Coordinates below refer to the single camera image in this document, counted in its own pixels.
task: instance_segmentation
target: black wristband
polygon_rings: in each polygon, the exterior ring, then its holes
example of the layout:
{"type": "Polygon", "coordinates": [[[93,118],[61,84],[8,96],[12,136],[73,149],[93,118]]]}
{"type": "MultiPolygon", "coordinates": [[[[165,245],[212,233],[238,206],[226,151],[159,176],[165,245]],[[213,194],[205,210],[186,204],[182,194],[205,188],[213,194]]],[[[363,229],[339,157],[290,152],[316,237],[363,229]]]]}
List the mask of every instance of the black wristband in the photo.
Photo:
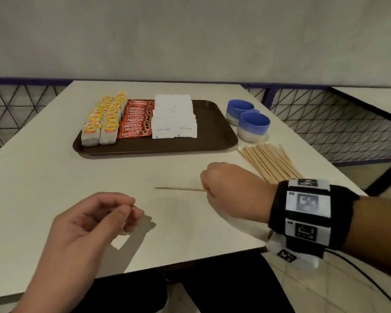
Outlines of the black wristband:
{"type": "Polygon", "coordinates": [[[340,249],[348,236],[353,217],[353,204],[355,200],[359,199],[359,195],[343,186],[330,185],[330,192],[328,192],[327,195],[330,196],[331,217],[325,218],[286,210],[287,191],[289,189],[291,190],[291,188],[288,187],[288,181],[282,181],[278,184],[271,207],[269,227],[278,234],[285,235],[286,218],[330,227],[329,246],[323,246],[301,238],[287,236],[287,248],[295,252],[307,253],[318,257],[323,256],[325,248],[334,250],[340,249]]]}

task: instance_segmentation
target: cup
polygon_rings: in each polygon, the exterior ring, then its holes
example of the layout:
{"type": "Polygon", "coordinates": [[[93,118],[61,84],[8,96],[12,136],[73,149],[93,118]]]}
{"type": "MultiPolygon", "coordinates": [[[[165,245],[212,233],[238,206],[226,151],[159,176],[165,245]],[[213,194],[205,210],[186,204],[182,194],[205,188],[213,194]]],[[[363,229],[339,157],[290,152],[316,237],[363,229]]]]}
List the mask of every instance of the cup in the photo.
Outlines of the cup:
{"type": "Polygon", "coordinates": [[[243,112],[237,128],[238,136],[246,142],[259,142],[265,136],[270,124],[269,118],[263,114],[243,112]]]}
{"type": "Polygon", "coordinates": [[[230,100],[227,104],[226,119],[232,125],[238,125],[240,115],[246,111],[259,112],[254,110],[252,103],[245,100],[230,100]]]}

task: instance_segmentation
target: tray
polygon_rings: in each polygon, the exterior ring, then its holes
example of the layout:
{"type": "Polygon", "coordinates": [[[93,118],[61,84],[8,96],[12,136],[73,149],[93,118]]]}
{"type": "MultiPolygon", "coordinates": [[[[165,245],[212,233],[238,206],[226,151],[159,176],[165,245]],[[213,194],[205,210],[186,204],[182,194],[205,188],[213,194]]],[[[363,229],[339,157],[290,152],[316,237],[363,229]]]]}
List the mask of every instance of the tray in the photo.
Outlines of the tray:
{"type": "Polygon", "coordinates": [[[114,145],[83,147],[80,131],[74,140],[73,149],[79,154],[100,156],[222,150],[233,147],[238,143],[238,138],[233,129],[215,103],[207,100],[193,100],[193,110],[197,119],[197,138],[152,139],[152,136],[120,138],[117,139],[114,145]]]}

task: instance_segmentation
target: gray concrete wall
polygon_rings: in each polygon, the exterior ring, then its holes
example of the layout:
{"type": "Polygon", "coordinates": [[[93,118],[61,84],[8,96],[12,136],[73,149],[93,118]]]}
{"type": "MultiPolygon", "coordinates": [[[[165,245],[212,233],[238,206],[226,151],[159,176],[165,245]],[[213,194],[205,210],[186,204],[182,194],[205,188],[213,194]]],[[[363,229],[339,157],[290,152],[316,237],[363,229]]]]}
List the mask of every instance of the gray concrete wall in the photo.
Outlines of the gray concrete wall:
{"type": "Polygon", "coordinates": [[[391,86],[391,0],[0,0],[0,76],[391,86]]]}

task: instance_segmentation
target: table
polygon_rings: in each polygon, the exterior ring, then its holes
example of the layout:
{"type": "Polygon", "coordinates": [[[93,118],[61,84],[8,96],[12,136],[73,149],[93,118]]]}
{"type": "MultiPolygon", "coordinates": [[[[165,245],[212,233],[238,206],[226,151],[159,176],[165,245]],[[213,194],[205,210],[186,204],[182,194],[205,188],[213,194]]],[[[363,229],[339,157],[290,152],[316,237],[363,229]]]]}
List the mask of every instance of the table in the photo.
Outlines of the table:
{"type": "Polygon", "coordinates": [[[235,149],[101,159],[83,158],[73,150],[84,116],[101,97],[119,90],[141,99],[188,93],[192,99],[213,101],[223,113],[230,99],[248,100],[271,119],[269,142],[282,144],[304,176],[327,178],[364,194],[239,85],[75,81],[0,149],[0,296],[24,292],[53,218],[97,191],[130,194],[148,216],[145,226],[120,242],[120,249],[109,246],[99,277],[265,245],[221,218],[202,192],[154,189],[200,187],[199,174],[213,161],[254,171],[235,149]]]}
{"type": "MultiPolygon", "coordinates": [[[[334,87],[332,91],[391,121],[391,89],[334,87]]],[[[370,184],[365,192],[378,196],[391,186],[391,167],[370,184]]]]}

